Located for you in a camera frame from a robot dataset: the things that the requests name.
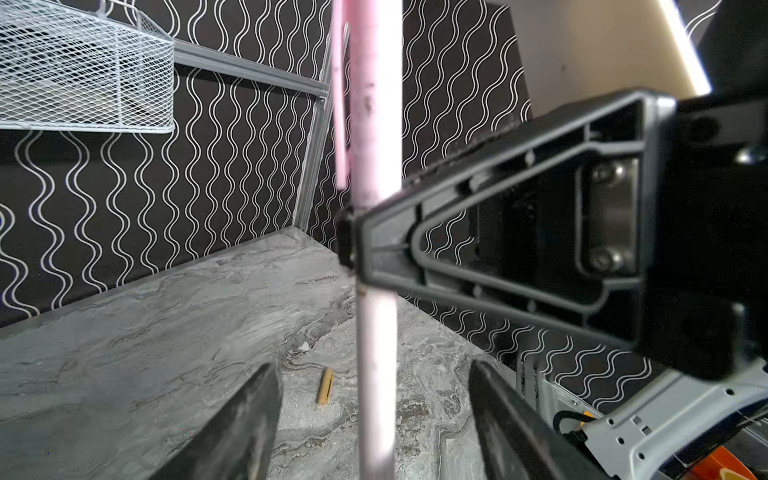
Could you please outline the pink pen cap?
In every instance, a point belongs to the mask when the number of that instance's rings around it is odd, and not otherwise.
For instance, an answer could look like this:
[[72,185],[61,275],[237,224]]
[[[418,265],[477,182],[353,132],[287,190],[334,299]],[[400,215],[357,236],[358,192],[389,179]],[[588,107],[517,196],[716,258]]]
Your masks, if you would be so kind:
[[367,211],[402,184],[402,40],[400,1],[335,1],[331,93],[336,185]]

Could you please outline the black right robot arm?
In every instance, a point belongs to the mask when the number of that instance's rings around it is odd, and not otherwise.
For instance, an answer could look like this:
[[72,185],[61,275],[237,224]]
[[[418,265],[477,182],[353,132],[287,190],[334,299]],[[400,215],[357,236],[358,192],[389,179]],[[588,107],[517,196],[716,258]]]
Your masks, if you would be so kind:
[[693,44],[672,1],[516,1],[548,112],[402,177],[402,5],[331,23],[339,259],[357,277],[360,474],[395,467],[402,294],[631,349],[665,371],[562,434],[488,363],[469,393],[491,479],[649,479],[767,407],[767,5]]

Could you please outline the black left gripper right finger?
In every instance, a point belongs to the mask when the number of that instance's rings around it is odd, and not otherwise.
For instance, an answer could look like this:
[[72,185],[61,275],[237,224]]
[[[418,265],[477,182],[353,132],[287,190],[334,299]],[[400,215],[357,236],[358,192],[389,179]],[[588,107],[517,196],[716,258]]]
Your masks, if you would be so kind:
[[604,479],[533,410],[494,366],[471,363],[468,389],[489,479]]

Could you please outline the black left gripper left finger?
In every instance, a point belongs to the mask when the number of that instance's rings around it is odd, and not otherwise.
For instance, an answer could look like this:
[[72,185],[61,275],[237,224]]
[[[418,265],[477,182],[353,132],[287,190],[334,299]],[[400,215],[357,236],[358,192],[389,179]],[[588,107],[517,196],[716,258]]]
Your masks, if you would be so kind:
[[283,398],[278,365],[251,376],[153,479],[265,479]]

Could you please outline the thin pink pen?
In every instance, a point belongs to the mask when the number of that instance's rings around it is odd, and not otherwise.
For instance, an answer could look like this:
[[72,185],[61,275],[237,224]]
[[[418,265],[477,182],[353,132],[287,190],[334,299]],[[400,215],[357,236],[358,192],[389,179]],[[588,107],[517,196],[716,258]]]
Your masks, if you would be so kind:
[[397,297],[363,278],[363,235],[354,234],[359,477],[396,477]]

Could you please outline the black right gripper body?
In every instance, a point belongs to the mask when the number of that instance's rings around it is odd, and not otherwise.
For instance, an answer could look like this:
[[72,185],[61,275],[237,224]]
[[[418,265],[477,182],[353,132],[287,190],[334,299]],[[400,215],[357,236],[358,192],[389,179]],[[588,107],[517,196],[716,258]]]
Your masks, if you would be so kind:
[[767,354],[767,5],[724,1],[699,44],[711,85],[665,131],[639,351],[715,381]]

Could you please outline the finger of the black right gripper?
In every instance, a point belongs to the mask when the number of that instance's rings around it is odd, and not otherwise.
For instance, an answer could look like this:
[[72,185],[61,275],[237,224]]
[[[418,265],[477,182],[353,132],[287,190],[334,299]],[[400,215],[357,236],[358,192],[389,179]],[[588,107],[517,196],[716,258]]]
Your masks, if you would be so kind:
[[366,285],[635,349],[669,95],[624,90],[494,134],[337,223]]

